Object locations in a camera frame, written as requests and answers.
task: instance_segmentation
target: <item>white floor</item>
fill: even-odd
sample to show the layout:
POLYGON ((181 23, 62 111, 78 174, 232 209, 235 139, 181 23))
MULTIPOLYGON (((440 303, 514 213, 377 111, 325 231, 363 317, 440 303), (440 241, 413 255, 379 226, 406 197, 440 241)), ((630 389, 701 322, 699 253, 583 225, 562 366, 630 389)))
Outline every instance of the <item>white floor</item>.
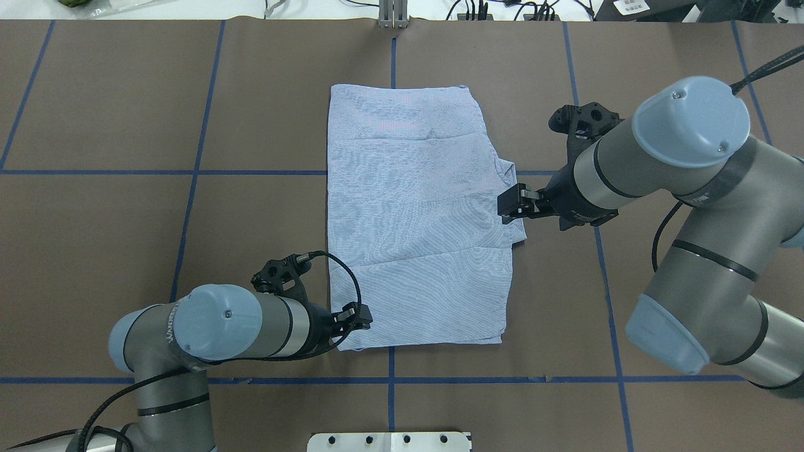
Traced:
MULTIPOLYGON (((360 0, 373 3, 376 0, 360 0)), ((109 0, 94 0, 97 4, 109 4, 109 0)), ((155 0, 147 6, 140 6, 117 14, 102 16, 109 19, 222 19, 245 15, 257 18, 264 17, 268 6, 277 0, 155 0)), ((603 0, 592 0, 597 10, 603 0)), ((444 20, 453 0, 408 0, 408 13, 413 17, 431 20, 444 20)), ((775 10, 793 23, 804 21, 802 9, 784 6, 782 1, 775 10)), ((574 0, 560 0, 555 6, 562 20, 588 21, 589 17, 583 8, 574 0)), ((495 20, 512 20, 518 6, 505 7, 500 1, 492 2, 489 13, 495 20)), ((459 4, 453 12, 463 13, 466 7, 459 4)), ((530 13, 527 7, 523 12, 530 13)), ((0 0, 0 18, 86 18, 86 8, 67 8, 56 0, 0 0)), ((344 0, 286 0, 278 7, 271 18, 376 18, 377 9, 369 6, 357 6, 344 0)))

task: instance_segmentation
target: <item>metal bracket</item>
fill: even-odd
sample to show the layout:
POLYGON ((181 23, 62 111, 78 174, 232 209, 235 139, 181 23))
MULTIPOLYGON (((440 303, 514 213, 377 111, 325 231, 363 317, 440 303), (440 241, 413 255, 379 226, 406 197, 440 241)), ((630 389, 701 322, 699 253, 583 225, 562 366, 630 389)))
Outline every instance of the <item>metal bracket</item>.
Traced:
POLYGON ((408 0, 379 0, 380 28, 408 27, 408 0))
POLYGON ((399 432, 315 434, 307 452, 471 452, 472 434, 465 432, 399 432))

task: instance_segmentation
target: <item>black cable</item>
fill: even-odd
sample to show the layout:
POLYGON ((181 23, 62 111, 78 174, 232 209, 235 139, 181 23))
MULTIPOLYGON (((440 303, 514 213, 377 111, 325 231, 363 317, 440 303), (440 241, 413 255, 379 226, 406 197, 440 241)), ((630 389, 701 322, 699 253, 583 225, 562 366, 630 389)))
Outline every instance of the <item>black cable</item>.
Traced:
POLYGON ((182 375, 188 373, 189 371, 185 368, 178 368, 172 370, 170 372, 165 372, 163 374, 159 374, 157 376, 152 376, 146 380, 140 381, 139 383, 132 384, 127 388, 123 388, 120 391, 116 392, 113 396, 106 399, 98 409, 95 410, 95 413, 89 417, 87 423, 84 424, 84 427, 81 428, 80 432, 78 433, 78 452, 87 452, 87 436, 89 435, 89 431, 92 429, 92 424, 97 421, 98 417, 111 405, 115 400, 123 397, 124 395, 128 394, 129 392, 136 391, 143 386, 147 386, 148 384, 155 383, 160 380, 165 380, 166 378, 170 378, 172 376, 182 375))
POLYGON ((656 235, 654 236, 654 243, 653 246, 650 247, 650 262, 653 264, 654 273, 658 270, 658 240, 662 238, 662 232, 664 232, 664 228, 670 223, 672 220, 673 215, 679 211, 679 209, 683 206, 683 203, 680 201, 673 206, 672 209, 667 213, 667 216, 664 217, 662 223, 658 226, 656 230, 656 235))
MULTIPOLYGON (((455 0, 455 3, 453 3, 453 6, 451 8, 449 8, 449 13, 447 13, 447 18, 444 19, 444 20, 449 20, 449 17, 452 15, 452 12, 455 11, 455 6, 457 6, 457 4, 460 3, 460 2, 461 2, 461 0, 455 0)), ((466 17, 469 17, 469 10, 466 10, 466 14, 467 14, 466 17)))
POLYGON ((743 80, 731 85, 732 94, 737 94, 741 89, 748 86, 749 83, 757 81, 763 77, 767 77, 775 72, 779 72, 784 68, 788 68, 799 61, 804 60, 804 46, 798 46, 795 49, 788 51, 784 55, 763 64, 754 72, 751 72, 743 80))
POLYGON ((595 19, 595 9, 592 8, 592 0, 589 0, 589 6, 586 6, 586 3, 581 2, 580 0, 574 0, 575 3, 581 5, 586 11, 586 14, 589 14, 589 18, 594 20, 595 19))
POLYGON ((131 440, 129 439, 129 437, 127 437, 124 434, 118 432, 117 430, 115 430, 115 429, 107 429, 106 427, 101 427, 101 426, 97 425, 95 427, 95 431, 98 432, 99 434, 104 434, 104 435, 110 436, 112 438, 115 438, 120 442, 123 442, 123 445, 125 447, 127 447, 127 450, 129 452, 134 452, 134 444, 131 443, 131 440))
POLYGON ((349 277, 351 278, 352 283, 355 285, 355 295, 357 297, 357 312, 355 312, 355 315, 352 317, 352 320, 349 321, 349 323, 346 325, 346 327, 343 328, 343 336, 341 336, 337 341, 335 341, 335 342, 331 343, 330 345, 322 348, 321 350, 312 351, 312 352, 307 353, 305 355, 282 356, 282 357, 278 357, 278 358, 273 358, 271 356, 266 356, 264 358, 232 358, 230 360, 215 361, 215 362, 210 363, 210 364, 223 364, 223 363, 228 363, 230 361, 272 361, 272 362, 278 362, 278 361, 307 360, 309 358, 315 358, 316 356, 323 355, 324 353, 327 353, 328 351, 331 351, 331 350, 335 349, 338 345, 342 344, 343 341, 345 341, 347 339, 349 334, 355 329, 355 323, 357 322, 358 314, 360 314, 360 308, 363 306, 363 295, 360 293, 360 284, 357 282, 357 277, 351 271, 351 269, 348 267, 348 265, 344 264, 343 261, 338 259, 336 256, 334 256, 332 254, 329 254, 326 251, 311 251, 308 254, 310 255, 310 260, 313 260, 314 258, 320 257, 320 256, 328 257, 333 262, 335 262, 336 264, 340 265, 341 268, 346 270, 347 273, 349 273, 349 277))
POLYGON ((536 15, 536 11, 538 10, 539 5, 536 5, 536 3, 535 3, 535 2, 525 2, 525 3, 523 3, 523 4, 522 4, 522 6, 520 6, 520 7, 519 7, 519 9, 516 11, 516 15, 514 16, 514 20, 516 20, 516 19, 518 19, 518 18, 519 18, 519 13, 521 13, 521 12, 522 12, 522 10, 525 8, 525 6, 528 6, 528 5, 533 6, 533 15, 536 15))
POLYGON ((78 429, 72 429, 72 430, 64 430, 64 431, 61 431, 61 432, 58 432, 58 433, 45 435, 43 437, 32 439, 30 441, 20 442, 17 446, 9 447, 9 449, 16 449, 18 447, 30 446, 32 444, 39 444, 40 442, 50 441, 51 439, 56 439, 56 438, 61 438, 61 437, 64 437, 64 436, 74 435, 74 434, 76 434, 77 431, 78 431, 78 429))
MULTIPOLYGON (((30 441, 21 442, 16 446, 9 447, 9 449, 17 449, 18 447, 32 446, 34 444, 39 444, 40 442, 50 441, 51 439, 62 438, 62 437, 65 437, 65 436, 72 436, 72 435, 74 435, 76 433, 78 433, 78 429, 64 430, 64 431, 57 432, 57 433, 54 433, 54 434, 45 435, 45 436, 40 437, 40 438, 32 439, 30 441)), ((115 429, 107 429, 106 427, 101 427, 99 425, 96 425, 95 428, 93 429, 93 432, 92 432, 93 436, 95 436, 95 434, 104 434, 104 435, 110 436, 112 438, 115 438, 118 441, 122 441, 123 444, 126 447, 129 448, 128 449, 129 452, 134 451, 134 445, 131 443, 131 440, 128 437, 126 437, 124 434, 118 432, 115 429)))
POLYGON ((374 5, 374 4, 372 4, 372 3, 355 2, 355 0, 343 0, 343 1, 344 1, 344 2, 346 2, 346 3, 352 3, 353 5, 359 5, 359 6, 373 6, 373 7, 375 7, 375 8, 379 8, 379 5, 374 5))

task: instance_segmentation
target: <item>black band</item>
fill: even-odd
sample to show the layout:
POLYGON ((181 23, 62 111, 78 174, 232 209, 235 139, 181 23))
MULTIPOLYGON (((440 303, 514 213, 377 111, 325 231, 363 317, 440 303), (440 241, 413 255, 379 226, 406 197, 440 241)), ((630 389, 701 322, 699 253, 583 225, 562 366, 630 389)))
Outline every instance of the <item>black band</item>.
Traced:
POLYGON ((765 336, 768 334, 768 308, 765 307, 765 304, 757 300, 759 303, 759 309, 762 313, 762 324, 759 326, 759 333, 757 334, 757 338, 754 339, 754 342, 751 344, 748 350, 745 351, 740 356, 737 356, 735 359, 731 361, 726 361, 725 363, 715 363, 721 366, 733 366, 734 364, 742 363, 743 361, 747 360, 751 355, 754 354, 755 351, 759 349, 759 346, 762 345, 762 341, 765 340, 765 336))
POLYGON ((614 193, 617 193, 618 195, 622 196, 623 198, 637 199, 639 196, 629 195, 628 193, 625 193, 624 191, 618 190, 614 185, 611 184, 611 182, 609 182, 609 180, 605 177, 605 175, 603 175, 603 170, 601 170, 601 164, 600 164, 600 162, 597 161, 597 147, 600 144, 601 144, 601 141, 597 140, 597 143, 595 143, 595 150, 594 150, 594 152, 592 154, 592 160, 594 161, 594 164, 595 164, 595 172, 597 172, 597 177, 600 178, 601 182, 603 182, 603 185, 605 185, 606 188, 608 188, 609 190, 613 191, 614 193))
POLYGON ((720 171, 703 187, 687 195, 674 195, 682 203, 694 208, 723 199, 743 181, 757 155, 755 146, 743 145, 720 168, 720 171))
MULTIPOLYGON (((796 386, 799 383, 804 383, 804 373, 802 373, 800 376, 798 376, 797 379, 795 379, 795 380, 793 380, 793 381, 791 381, 789 383, 785 383, 782 386, 762 386, 761 384, 756 384, 753 381, 749 381, 749 383, 753 384, 754 386, 756 386, 756 387, 758 387, 760 389, 767 389, 768 391, 782 391, 784 389, 792 388, 792 387, 796 386)), ((804 392, 802 393, 802 395, 800 395, 798 397, 784 397, 784 398, 794 399, 794 398, 799 398, 799 397, 804 397, 804 392)))
POLYGON ((140 408, 137 410, 138 416, 153 416, 154 414, 164 414, 170 413, 171 411, 176 411, 177 409, 182 408, 189 408, 193 405, 198 405, 199 403, 203 403, 205 401, 209 401, 209 392, 202 396, 193 397, 191 399, 187 399, 185 401, 176 402, 174 404, 162 405, 162 406, 155 406, 153 408, 140 408))
POLYGON ((757 282, 757 280, 759 279, 759 273, 751 270, 745 265, 742 265, 739 262, 732 261, 728 257, 721 256, 720 254, 714 253, 713 251, 709 251, 706 248, 699 247, 697 244, 692 244, 684 240, 674 240, 673 246, 678 249, 683 249, 684 251, 689 251, 690 253, 697 254, 698 256, 701 256, 704 259, 708 259, 709 261, 715 262, 717 265, 730 269, 734 273, 737 273, 742 277, 746 277, 751 281, 757 282))
MULTIPOLYGON (((120 429, 120 434, 125 436, 125 432, 129 431, 129 427, 131 425, 134 425, 134 423, 131 422, 129 424, 123 425, 123 428, 120 429)), ((123 452, 123 446, 124 446, 123 441, 120 441, 120 439, 118 438, 117 442, 114 443, 114 452, 123 452)))

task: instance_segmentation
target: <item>light blue joint cap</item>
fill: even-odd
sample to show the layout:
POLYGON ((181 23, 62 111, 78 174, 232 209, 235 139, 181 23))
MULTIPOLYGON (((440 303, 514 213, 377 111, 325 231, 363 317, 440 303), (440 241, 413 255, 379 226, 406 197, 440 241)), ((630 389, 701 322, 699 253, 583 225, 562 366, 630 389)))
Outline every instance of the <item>light blue joint cap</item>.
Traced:
POLYGON ((248 290, 232 284, 193 289, 176 309, 173 331, 182 350, 202 360, 228 360, 260 334, 262 307, 248 290))
POLYGON ((791 238, 781 243, 782 248, 804 248, 804 228, 791 238))
POLYGON ((648 355, 687 375, 697 375, 709 364, 701 344, 664 307, 645 294, 626 325, 628 339, 648 355))
POLYGON ((727 84, 693 76, 642 103, 631 129, 640 147, 660 162, 703 168, 727 160, 745 144, 751 119, 727 84))
POLYGON ((109 334, 109 356, 112 357, 114 365, 122 372, 134 373, 125 362, 125 338, 129 336, 131 326, 140 318, 140 315, 154 306, 160 305, 151 305, 124 315, 123 318, 114 324, 114 328, 112 328, 112 332, 109 334))

